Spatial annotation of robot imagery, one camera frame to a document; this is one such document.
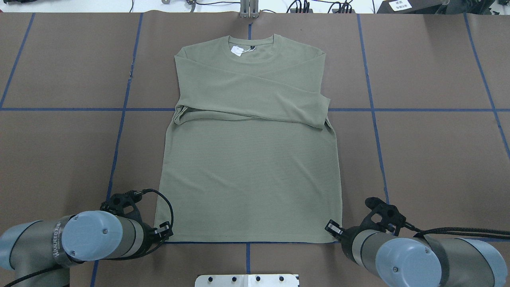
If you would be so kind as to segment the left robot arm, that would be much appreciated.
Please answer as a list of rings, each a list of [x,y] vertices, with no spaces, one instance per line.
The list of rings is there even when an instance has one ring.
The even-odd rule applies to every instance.
[[[171,219],[151,227],[137,203],[148,193],[168,205]],[[99,210],[58,220],[18,224],[1,235],[1,267],[15,272],[8,287],[69,287],[73,266],[96,260],[133,260],[157,250],[173,236],[171,202],[155,189],[113,194]]]

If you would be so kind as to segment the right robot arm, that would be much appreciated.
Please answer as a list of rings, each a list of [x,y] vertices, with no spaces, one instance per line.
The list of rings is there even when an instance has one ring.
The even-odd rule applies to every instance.
[[[508,240],[509,232],[442,227],[421,230],[397,207],[377,197],[365,200],[370,212],[358,226],[329,220],[325,230],[344,255],[390,287],[502,287],[508,266],[482,238]]]

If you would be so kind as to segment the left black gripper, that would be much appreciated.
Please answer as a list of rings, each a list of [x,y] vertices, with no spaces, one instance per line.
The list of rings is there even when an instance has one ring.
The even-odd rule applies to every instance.
[[[100,211],[116,216],[122,227],[120,245],[112,256],[120,256],[121,252],[123,256],[147,256],[173,236],[173,223],[170,221],[160,224],[158,228],[144,223],[136,203],[148,193],[155,193],[168,203],[168,198],[159,191],[128,191],[112,195],[100,206]]]

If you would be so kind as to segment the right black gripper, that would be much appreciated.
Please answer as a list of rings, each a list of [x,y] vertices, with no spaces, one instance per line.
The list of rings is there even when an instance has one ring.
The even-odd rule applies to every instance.
[[[377,197],[366,198],[365,205],[370,209],[370,212],[358,226],[345,229],[340,227],[336,221],[330,219],[324,228],[325,231],[336,240],[351,240],[365,230],[391,232],[398,235],[400,230],[406,226],[406,217],[400,213],[395,205],[387,204]]]

